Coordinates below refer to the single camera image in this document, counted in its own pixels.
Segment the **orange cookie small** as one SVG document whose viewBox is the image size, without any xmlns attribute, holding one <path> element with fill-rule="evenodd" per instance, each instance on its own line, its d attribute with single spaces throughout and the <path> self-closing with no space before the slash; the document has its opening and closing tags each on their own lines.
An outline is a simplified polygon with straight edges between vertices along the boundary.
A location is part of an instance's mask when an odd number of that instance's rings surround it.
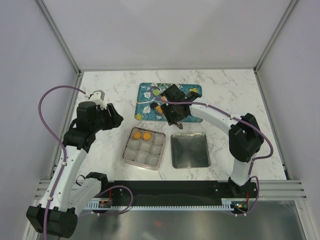
<svg viewBox="0 0 320 240">
<path fill-rule="evenodd" d="M 134 139 L 140 139 L 141 138 L 141 132 L 139 132 L 139 131 L 137 131 L 137 132 L 135 132 L 134 134 L 133 134 L 133 137 L 134 137 Z"/>
</svg>

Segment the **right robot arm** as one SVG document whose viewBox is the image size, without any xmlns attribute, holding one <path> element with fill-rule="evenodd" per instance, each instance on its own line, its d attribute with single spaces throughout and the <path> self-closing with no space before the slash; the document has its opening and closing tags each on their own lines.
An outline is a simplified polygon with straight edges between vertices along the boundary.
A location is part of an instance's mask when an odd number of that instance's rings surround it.
<svg viewBox="0 0 320 240">
<path fill-rule="evenodd" d="M 199 93 L 184 93 L 175 84 L 159 95 L 163 101 L 160 107 L 169 125 L 192 116 L 217 127 L 228 136 L 229 152 L 234 158 L 228 191 L 237 198 L 246 193 L 251 162 L 264 143 L 256 118 L 250 113 L 233 116 L 210 104 Z"/>
</svg>

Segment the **steel kitchen tongs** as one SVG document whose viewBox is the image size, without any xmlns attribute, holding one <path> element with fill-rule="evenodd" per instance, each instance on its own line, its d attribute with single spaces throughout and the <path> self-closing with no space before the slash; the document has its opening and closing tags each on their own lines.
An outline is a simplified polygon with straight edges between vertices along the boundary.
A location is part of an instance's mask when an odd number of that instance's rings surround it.
<svg viewBox="0 0 320 240">
<path fill-rule="evenodd" d="M 180 130 L 183 130 L 184 127 L 183 127 L 183 124 L 179 121 L 177 123 L 174 124 L 176 127 L 178 127 Z"/>
</svg>

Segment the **orange round cookie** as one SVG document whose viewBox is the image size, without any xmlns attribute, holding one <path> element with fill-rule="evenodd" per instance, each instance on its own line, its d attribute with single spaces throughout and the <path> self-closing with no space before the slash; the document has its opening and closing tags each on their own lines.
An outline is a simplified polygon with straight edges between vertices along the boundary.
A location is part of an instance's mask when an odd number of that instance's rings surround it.
<svg viewBox="0 0 320 240">
<path fill-rule="evenodd" d="M 160 107 L 159 105 L 155 107 L 155 110 L 156 110 L 160 115 L 163 114 L 163 110 L 161 109 L 161 107 Z"/>
</svg>

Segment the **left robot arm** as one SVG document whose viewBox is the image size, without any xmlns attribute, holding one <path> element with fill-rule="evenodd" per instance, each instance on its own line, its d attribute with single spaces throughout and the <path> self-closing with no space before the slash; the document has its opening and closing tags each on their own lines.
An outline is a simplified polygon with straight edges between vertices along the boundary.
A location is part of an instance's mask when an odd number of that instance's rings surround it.
<svg viewBox="0 0 320 240">
<path fill-rule="evenodd" d="M 112 103 L 101 106 L 98 100 L 88 100 L 78 105 L 76 119 L 63 137 L 61 159 L 49 187 L 38 205 L 29 206 L 26 212 L 36 232 L 44 237 L 70 238 L 91 199 L 109 193 L 108 177 L 99 172 L 90 172 L 79 189 L 72 189 L 96 133 L 118 128 L 123 120 Z"/>
</svg>

